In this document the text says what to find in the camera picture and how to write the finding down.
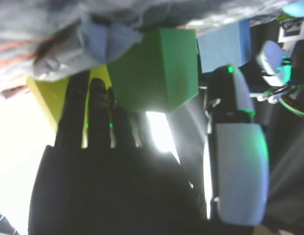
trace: green cube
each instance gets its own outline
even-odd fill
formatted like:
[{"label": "green cube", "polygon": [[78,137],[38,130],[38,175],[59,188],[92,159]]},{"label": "green cube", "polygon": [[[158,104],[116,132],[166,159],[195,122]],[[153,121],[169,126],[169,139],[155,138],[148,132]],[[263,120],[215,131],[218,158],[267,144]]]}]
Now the green cube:
[{"label": "green cube", "polygon": [[195,31],[147,32],[140,44],[107,67],[120,107],[171,112],[198,94]]}]

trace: light blue block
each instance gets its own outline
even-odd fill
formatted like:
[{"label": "light blue block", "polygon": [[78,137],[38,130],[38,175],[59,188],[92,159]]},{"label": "light blue block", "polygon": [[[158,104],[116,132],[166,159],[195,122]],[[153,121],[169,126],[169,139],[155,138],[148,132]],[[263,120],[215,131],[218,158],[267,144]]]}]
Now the light blue block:
[{"label": "light blue block", "polygon": [[250,21],[230,24],[198,38],[202,71],[244,65],[252,58]]}]

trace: plastic wrap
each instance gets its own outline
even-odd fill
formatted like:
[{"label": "plastic wrap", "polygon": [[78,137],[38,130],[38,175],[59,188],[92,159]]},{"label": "plastic wrap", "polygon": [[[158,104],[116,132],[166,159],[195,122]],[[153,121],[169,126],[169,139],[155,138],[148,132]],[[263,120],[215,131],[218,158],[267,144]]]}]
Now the plastic wrap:
[{"label": "plastic wrap", "polygon": [[204,33],[270,14],[289,2],[293,0],[0,0],[0,91],[24,83],[33,75],[41,43],[88,14],[142,30],[197,19],[186,28]]}]

